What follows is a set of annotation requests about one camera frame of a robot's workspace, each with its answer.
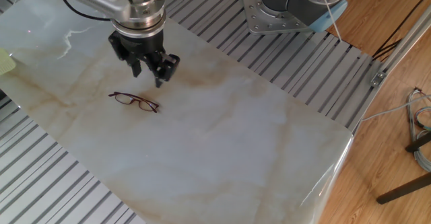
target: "cable bundle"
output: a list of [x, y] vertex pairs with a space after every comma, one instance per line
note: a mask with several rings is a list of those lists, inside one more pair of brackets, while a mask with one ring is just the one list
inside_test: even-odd
[[[415, 94], [422, 94], [425, 95], [424, 93], [422, 93], [420, 90], [415, 89], [409, 96], [409, 99], [407, 102], [411, 102], [413, 100], [413, 97]], [[407, 105], [407, 111], [409, 114], [409, 122], [410, 122], [410, 135], [411, 135], [411, 141], [414, 142], [416, 139], [419, 139], [420, 137], [422, 137], [423, 135], [425, 135], [426, 133], [428, 133], [429, 131], [431, 131], [431, 127], [429, 126], [425, 126], [423, 125], [419, 119], [418, 116], [425, 111], [431, 111], [431, 107], [424, 107], [419, 109], [414, 115], [413, 112], [411, 111], [411, 104]], [[419, 134], [416, 135], [415, 133], [415, 122], [418, 126], [422, 127], [425, 130], [422, 130]], [[420, 150], [420, 148], [415, 151], [414, 153], [415, 159], [418, 162], [418, 164], [427, 172], [431, 172], [431, 161], [428, 160], [424, 154], [422, 153], [422, 151]]]

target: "mounting plate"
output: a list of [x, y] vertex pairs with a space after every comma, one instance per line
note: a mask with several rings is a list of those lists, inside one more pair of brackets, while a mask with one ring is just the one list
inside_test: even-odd
[[280, 34], [312, 31], [287, 11], [274, 11], [262, 0], [242, 0], [247, 24], [252, 34]]

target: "eyeglass frame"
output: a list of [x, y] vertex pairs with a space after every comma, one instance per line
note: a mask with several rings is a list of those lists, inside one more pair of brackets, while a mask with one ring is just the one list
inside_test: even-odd
[[159, 105], [157, 104], [157, 103], [154, 103], [154, 102], [152, 102], [152, 101], [149, 101], [149, 100], [146, 100], [146, 99], [144, 99], [144, 98], [141, 98], [141, 97], [139, 97], [139, 96], [135, 96], [135, 95], [133, 95], [133, 94], [128, 94], [128, 93], [121, 93], [121, 92], [117, 92], [117, 91], [115, 91], [113, 94], [109, 94], [108, 96], [109, 97], [113, 97], [113, 96], [117, 96], [117, 95], [125, 95], [125, 96], [129, 96], [130, 98], [132, 98], [132, 100], [130, 101], [130, 103], [123, 103], [123, 102], [121, 102], [121, 101], [119, 101], [119, 100], [117, 100], [117, 98], [115, 98], [115, 100], [117, 101], [117, 102], [120, 102], [120, 103], [122, 103], [122, 104], [125, 104], [125, 105], [131, 105], [133, 102], [135, 102], [135, 101], [137, 101], [137, 102], [145, 102], [145, 103], [147, 103], [147, 105], [148, 106], [150, 106], [150, 108], [152, 109], [152, 110], [146, 110], [146, 109], [143, 109], [143, 108], [141, 108], [141, 106], [139, 106], [139, 103], [138, 103], [138, 107], [139, 107], [139, 109], [141, 109], [141, 110], [145, 110], [145, 111], [148, 111], [148, 112], [154, 112], [154, 113], [157, 113], [157, 108], [159, 107]]

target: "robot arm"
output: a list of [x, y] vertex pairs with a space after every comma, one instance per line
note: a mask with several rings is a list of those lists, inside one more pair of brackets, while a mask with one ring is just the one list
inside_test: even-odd
[[111, 19], [115, 32], [109, 36], [118, 58], [127, 61], [133, 76], [145, 62], [156, 78], [156, 87], [169, 81], [180, 59], [163, 48], [165, 0], [78, 0]]

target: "metal bracket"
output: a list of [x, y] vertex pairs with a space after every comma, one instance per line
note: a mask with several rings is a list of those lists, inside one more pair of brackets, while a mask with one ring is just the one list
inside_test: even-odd
[[273, 11], [262, 0], [242, 0], [250, 32], [255, 35], [310, 32], [311, 29], [287, 11]]
[[371, 79], [371, 87], [380, 87], [382, 82], [386, 79], [387, 74], [379, 71], [376, 75]]

